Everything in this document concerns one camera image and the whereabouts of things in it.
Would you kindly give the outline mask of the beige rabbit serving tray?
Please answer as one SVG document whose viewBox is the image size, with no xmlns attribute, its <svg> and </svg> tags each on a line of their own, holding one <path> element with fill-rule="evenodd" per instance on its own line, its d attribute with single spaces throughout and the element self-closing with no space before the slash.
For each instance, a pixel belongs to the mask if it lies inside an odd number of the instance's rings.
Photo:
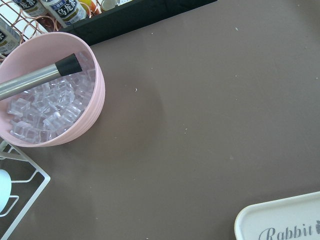
<svg viewBox="0 0 320 240">
<path fill-rule="evenodd" d="M 320 193 L 249 205 L 237 215 L 234 234 L 237 240 L 318 240 Z"/>
</svg>

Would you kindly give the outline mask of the light blue cup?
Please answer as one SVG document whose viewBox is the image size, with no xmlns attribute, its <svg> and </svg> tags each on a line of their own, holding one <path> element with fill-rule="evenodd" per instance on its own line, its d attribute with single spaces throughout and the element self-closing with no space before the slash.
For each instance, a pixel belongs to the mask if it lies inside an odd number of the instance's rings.
<svg viewBox="0 0 320 240">
<path fill-rule="evenodd" d="M 12 190 L 12 180 L 9 175 L 9 173 L 1 169 L 0 170 L 0 211 L 2 212 L 11 195 L 11 190 Z"/>
</svg>

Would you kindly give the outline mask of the pink bowl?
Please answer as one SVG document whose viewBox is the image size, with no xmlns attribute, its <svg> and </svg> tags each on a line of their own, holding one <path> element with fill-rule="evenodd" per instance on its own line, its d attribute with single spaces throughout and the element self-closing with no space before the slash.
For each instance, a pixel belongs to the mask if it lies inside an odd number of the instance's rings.
<svg viewBox="0 0 320 240">
<path fill-rule="evenodd" d="M 95 66 L 95 86 L 92 97 L 80 118 L 63 134 L 38 147 L 51 147 L 68 143 L 87 132 L 102 112 L 106 87 L 101 67 L 89 47 L 81 38 L 65 32 L 49 32 L 33 37 L 15 48 L 0 65 L 1 82 L 22 76 L 49 64 L 53 64 L 70 54 L 86 52 Z"/>
</svg>

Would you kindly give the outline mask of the tea bottle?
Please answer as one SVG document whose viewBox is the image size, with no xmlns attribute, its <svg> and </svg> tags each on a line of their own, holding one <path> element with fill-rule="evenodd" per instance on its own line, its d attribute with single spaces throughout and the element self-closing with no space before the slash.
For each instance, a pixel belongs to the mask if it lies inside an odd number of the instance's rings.
<svg viewBox="0 0 320 240">
<path fill-rule="evenodd" d="M 20 45 L 20 35 L 8 25 L 2 18 L 0 19 L 0 53 L 10 54 Z"/>
<path fill-rule="evenodd" d="M 41 3 L 63 28 L 88 17 L 78 0 L 41 0 Z"/>
</svg>

